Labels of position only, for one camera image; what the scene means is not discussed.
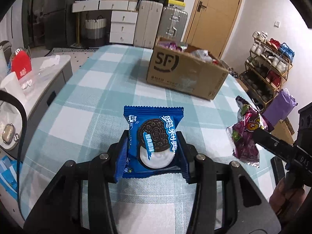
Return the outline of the person right hand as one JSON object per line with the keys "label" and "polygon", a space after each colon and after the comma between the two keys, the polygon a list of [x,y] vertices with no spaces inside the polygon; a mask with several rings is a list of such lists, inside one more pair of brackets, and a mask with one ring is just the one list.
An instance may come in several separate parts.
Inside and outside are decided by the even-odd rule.
{"label": "person right hand", "polygon": [[276,215],[294,215],[306,198],[303,188],[288,189],[281,179],[269,198],[269,204]]}

